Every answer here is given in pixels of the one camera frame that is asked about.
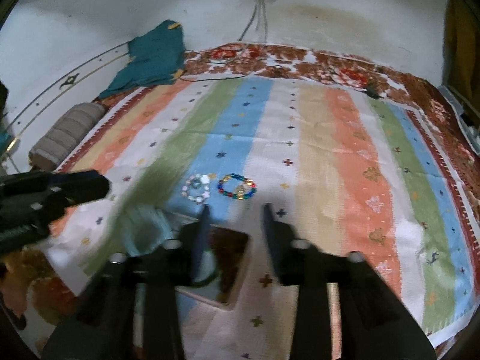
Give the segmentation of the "grey striped bolster pillow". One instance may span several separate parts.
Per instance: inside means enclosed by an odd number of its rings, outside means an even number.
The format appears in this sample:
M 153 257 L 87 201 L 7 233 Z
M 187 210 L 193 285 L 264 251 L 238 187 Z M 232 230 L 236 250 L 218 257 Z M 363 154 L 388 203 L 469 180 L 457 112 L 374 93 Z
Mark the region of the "grey striped bolster pillow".
M 94 102 L 73 106 L 63 114 L 28 153 L 34 169 L 51 172 L 103 118 L 107 108 Z

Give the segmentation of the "wooden jewelry box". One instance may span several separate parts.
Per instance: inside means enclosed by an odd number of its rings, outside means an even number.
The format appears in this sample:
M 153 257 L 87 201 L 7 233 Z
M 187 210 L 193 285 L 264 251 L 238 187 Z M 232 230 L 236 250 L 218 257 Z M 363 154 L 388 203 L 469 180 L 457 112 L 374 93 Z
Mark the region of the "wooden jewelry box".
M 176 291 L 209 306 L 231 310 L 246 275 L 251 238 L 244 232 L 212 225 L 208 241 L 199 278 L 193 286 L 180 286 Z

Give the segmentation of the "striped colourful bedspread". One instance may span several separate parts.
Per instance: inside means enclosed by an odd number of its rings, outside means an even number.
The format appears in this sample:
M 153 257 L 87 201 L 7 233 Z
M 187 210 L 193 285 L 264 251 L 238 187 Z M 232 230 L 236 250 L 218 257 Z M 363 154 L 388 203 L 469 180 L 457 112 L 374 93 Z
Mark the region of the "striped colourful bedspread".
M 147 94 L 78 160 L 112 184 L 53 232 L 64 258 L 94 274 L 134 233 L 127 211 L 158 206 L 250 236 L 237 304 L 182 299 L 190 359 L 285 359 L 297 298 L 272 276 L 262 205 L 332 254 L 363 252 L 433 345 L 479 304 L 479 158 L 443 96 L 394 85 L 384 98 L 257 76 L 182 81 Z

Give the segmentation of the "teal cloth garment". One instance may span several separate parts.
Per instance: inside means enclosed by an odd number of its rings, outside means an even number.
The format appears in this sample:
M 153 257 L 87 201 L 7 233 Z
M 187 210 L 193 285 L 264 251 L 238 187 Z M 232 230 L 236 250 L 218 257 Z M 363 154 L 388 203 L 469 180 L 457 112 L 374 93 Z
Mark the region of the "teal cloth garment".
M 185 69 L 182 25 L 167 19 L 128 43 L 128 64 L 98 95 L 108 98 L 137 87 L 170 85 Z

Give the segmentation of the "black charger plug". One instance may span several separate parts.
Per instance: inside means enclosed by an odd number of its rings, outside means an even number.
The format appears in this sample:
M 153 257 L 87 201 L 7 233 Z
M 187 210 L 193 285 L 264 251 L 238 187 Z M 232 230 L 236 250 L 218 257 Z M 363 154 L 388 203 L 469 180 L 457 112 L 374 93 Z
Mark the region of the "black charger plug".
M 364 91 L 365 91 L 365 94 L 367 96 L 369 96 L 370 98 L 372 99 L 380 99 L 380 98 L 384 98 L 384 94 L 382 91 L 380 91 L 380 88 L 378 88 L 376 85 L 374 84 L 367 84 L 365 87 L 364 87 Z

